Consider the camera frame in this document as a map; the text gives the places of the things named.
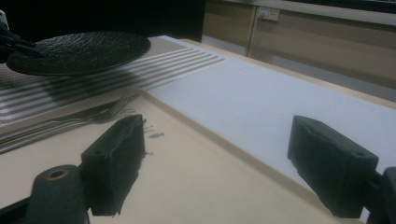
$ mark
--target metal fork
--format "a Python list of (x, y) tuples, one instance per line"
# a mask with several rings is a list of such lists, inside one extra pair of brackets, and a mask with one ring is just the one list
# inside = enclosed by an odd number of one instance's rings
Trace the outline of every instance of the metal fork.
[(8, 133), (6, 137), (2, 137), (0, 140), (0, 154), (52, 136), (56, 133), (62, 133), (86, 124), (109, 122), (113, 120), (126, 105), (137, 97), (137, 93), (132, 95), (124, 94), (111, 108), (82, 119), (52, 119)]

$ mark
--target gray striped mat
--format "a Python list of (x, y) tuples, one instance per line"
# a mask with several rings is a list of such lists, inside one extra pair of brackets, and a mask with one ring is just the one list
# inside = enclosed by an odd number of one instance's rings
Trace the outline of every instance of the gray striped mat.
[(151, 89), (225, 61), (159, 37), (150, 41), (141, 59), (93, 76), (33, 77), (0, 64), (0, 126), (122, 87)]

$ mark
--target clamp jaw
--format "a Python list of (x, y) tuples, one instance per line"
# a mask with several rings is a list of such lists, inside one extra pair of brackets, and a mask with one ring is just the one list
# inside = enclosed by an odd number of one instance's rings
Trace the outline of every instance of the clamp jaw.
[(37, 58), (46, 57), (49, 52), (46, 47), (39, 46), (12, 34), (8, 30), (6, 14), (0, 10), (0, 63), (6, 63), (9, 55), (15, 51)]
[(365, 207), (368, 224), (396, 224), (396, 167), (377, 173), (374, 153), (320, 121), (295, 116), (288, 158), (335, 217), (359, 218)]
[(35, 178), (29, 198), (0, 210), (5, 224), (89, 224), (120, 214), (146, 156), (141, 115), (120, 119), (81, 154), (81, 165), (52, 167)]

